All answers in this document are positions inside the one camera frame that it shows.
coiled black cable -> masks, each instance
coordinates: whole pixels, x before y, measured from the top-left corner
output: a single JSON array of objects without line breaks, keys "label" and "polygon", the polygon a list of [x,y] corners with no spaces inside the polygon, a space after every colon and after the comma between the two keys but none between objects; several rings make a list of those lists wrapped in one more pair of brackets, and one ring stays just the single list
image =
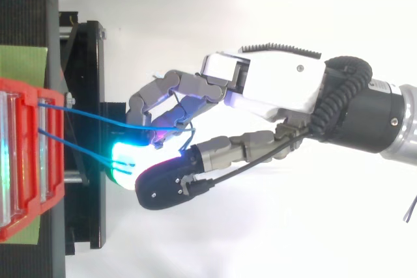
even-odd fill
[{"label": "coiled black cable", "polygon": [[309,132],[315,137],[322,137],[329,130],[333,117],[340,113],[372,78],[371,66],[356,57],[336,57],[325,63],[327,67],[344,71],[350,76],[336,90],[326,95],[315,108],[309,125]]}]

wire connector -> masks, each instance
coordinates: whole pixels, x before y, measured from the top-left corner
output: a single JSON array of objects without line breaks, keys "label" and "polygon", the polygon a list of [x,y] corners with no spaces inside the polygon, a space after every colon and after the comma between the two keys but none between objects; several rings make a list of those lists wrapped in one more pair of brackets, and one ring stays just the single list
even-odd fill
[{"label": "wire connector", "polygon": [[202,179],[195,180],[193,182],[187,183],[186,185],[188,193],[191,197],[196,197],[206,193],[208,190],[214,187],[213,179]]}]

metal rod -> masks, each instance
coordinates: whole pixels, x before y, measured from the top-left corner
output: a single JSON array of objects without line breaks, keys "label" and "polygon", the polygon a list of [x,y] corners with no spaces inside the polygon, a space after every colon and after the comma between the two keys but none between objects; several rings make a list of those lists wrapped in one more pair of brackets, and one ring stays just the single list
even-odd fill
[{"label": "metal rod", "polygon": [[83,182],[79,171],[65,171],[64,181],[66,184],[80,184]]}]

black band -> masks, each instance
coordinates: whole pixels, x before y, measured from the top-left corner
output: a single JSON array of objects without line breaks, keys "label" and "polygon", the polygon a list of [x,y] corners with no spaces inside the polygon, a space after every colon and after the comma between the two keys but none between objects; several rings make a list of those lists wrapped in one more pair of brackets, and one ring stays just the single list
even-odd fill
[{"label": "black band", "polygon": [[[339,79],[340,74],[327,70],[327,90]],[[326,141],[372,153],[382,152],[394,142],[403,122],[404,98],[381,83],[385,89],[366,87],[349,102],[334,121],[332,132],[325,135]]]}]

black cable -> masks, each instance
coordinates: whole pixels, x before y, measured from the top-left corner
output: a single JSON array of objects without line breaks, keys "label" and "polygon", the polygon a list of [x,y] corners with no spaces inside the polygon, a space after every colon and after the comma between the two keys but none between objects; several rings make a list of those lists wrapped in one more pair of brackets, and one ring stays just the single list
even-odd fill
[{"label": "black cable", "polygon": [[293,144],[295,144],[296,142],[303,140],[304,138],[309,137],[311,134],[310,132],[306,132],[303,133],[301,135],[298,135],[296,137],[291,138],[290,140],[288,140],[286,143],[283,143],[282,145],[277,146],[274,150],[264,154],[263,156],[261,156],[260,158],[257,158],[256,160],[238,168],[235,169],[234,171],[231,171],[230,173],[223,175],[219,178],[216,178],[212,181],[213,185],[218,184],[220,182],[224,182],[225,180],[232,178],[240,173],[243,173],[244,171],[247,171],[248,169],[251,169],[252,167],[265,162],[267,159],[272,158],[273,156],[275,156],[277,153],[281,152],[282,150],[284,150],[285,148],[287,148],[288,146],[291,146]]},{"label": "black cable", "polygon": [[311,115],[309,130],[316,137],[322,137],[328,131],[333,117],[347,107],[372,78],[371,66],[356,57],[336,57],[325,63],[327,67],[344,71],[350,76],[337,89],[326,95]]}]

